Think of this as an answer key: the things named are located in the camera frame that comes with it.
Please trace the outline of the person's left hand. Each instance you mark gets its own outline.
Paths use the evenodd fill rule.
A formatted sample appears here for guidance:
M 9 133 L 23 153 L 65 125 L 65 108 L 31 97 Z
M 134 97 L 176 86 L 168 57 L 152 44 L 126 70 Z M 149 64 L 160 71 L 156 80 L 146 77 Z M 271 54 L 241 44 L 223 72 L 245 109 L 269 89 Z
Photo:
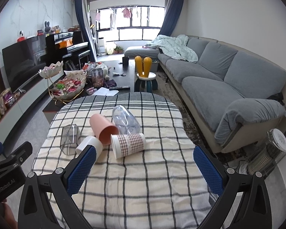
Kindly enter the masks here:
M 4 207 L 4 219 L 11 229 L 18 229 L 17 221 L 14 218 L 13 212 L 7 204 L 7 199 L 2 201 Z

